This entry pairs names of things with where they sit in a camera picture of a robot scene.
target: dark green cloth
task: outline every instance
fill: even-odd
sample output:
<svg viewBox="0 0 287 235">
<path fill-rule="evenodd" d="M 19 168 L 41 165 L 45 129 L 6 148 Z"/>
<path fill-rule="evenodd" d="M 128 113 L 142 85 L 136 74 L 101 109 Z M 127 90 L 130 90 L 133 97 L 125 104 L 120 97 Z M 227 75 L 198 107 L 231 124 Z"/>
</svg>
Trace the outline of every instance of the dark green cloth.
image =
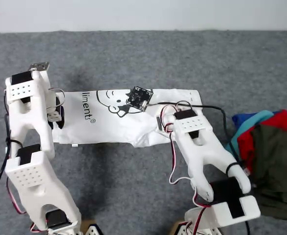
<svg viewBox="0 0 287 235">
<path fill-rule="evenodd" d="M 287 131 L 258 125 L 252 131 L 253 181 L 263 215 L 287 219 Z"/>
</svg>

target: white plastic bag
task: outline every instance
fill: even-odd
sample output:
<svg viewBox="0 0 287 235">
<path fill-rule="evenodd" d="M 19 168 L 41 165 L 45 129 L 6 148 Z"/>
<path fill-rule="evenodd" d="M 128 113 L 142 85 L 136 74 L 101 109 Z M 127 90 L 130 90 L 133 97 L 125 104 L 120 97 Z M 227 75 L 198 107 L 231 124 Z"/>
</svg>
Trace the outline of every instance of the white plastic bag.
<svg viewBox="0 0 287 235">
<path fill-rule="evenodd" d="M 155 89 L 150 104 L 187 100 L 201 105 L 196 90 Z M 54 125 L 53 140 L 58 143 L 131 143 L 145 147 L 169 142 L 161 134 L 157 117 L 163 105 L 147 107 L 145 112 L 126 105 L 130 90 L 66 92 L 65 124 Z"/>
</svg>

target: circuit board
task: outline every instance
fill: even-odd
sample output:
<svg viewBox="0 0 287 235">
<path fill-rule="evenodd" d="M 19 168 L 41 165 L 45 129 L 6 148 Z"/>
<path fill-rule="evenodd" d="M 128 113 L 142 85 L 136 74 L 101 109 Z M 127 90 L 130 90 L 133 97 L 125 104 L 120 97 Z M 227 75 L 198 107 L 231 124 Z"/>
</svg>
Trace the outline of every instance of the circuit board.
<svg viewBox="0 0 287 235">
<path fill-rule="evenodd" d="M 141 111 L 145 111 L 152 95 L 153 92 L 150 92 L 141 87 L 134 87 L 130 92 L 127 104 Z"/>
</svg>

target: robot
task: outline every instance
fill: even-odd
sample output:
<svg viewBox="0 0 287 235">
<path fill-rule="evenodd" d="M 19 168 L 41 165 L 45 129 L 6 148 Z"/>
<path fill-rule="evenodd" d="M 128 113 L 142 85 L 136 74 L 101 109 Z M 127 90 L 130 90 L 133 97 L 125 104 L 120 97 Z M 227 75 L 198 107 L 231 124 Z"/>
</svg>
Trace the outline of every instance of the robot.
<svg viewBox="0 0 287 235">
<path fill-rule="evenodd" d="M 50 163 L 55 157 L 53 123 L 63 127 L 64 108 L 56 89 L 51 88 L 48 66 L 48 62 L 32 64 L 28 71 L 5 81 L 11 140 L 5 173 L 33 222 L 32 232 L 83 235 L 79 209 Z M 168 104 L 160 106 L 164 134 L 169 134 L 172 148 L 173 141 L 177 143 L 188 165 L 188 179 L 195 191 L 193 201 L 197 206 L 185 213 L 185 222 L 179 224 L 175 234 L 220 235 L 219 227 L 259 217 L 257 202 L 249 195 L 249 178 L 219 142 L 201 109 L 193 108 L 190 103 L 183 106 L 182 102 L 171 108 L 167 107 Z M 23 146 L 30 129 L 37 131 L 40 143 Z M 216 166 L 229 178 L 208 183 L 203 174 L 206 164 Z M 198 196 L 208 203 L 197 203 Z M 99 235 L 102 232 L 96 225 L 90 225 L 85 234 Z"/>
</svg>

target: teal fabric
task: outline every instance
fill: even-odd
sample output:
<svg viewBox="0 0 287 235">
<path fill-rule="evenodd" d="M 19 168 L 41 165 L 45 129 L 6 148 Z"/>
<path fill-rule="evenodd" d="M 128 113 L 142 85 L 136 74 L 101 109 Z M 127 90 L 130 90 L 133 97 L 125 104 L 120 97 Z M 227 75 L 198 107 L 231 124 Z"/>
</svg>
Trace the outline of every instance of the teal fabric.
<svg viewBox="0 0 287 235">
<path fill-rule="evenodd" d="M 239 127 L 239 129 L 237 130 L 236 134 L 234 135 L 234 137 L 231 139 L 231 143 L 237 153 L 238 156 L 240 156 L 240 152 L 239 152 L 239 146 L 238 146 L 238 142 L 237 142 L 237 138 L 244 132 L 246 132 L 248 129 L 250 129 L 252 126 L 256 125 L 257 123 L 260 123 L 262 121 L 265 121 L 269 118 L 271 118 L 272 116 L 274 116 L 274 113 L 268 110 L 263 110 L 258 112 L 257 114 L 253 115 L 252 117 L 250 117 L 249 119 L 247 119 L 244 123 L 242 123 L 242 125 Z M 233 152 L 229 146 L 229 144 L 226 145 L 225 149 L 230 152 L 233 155 Z"/>
</svg>

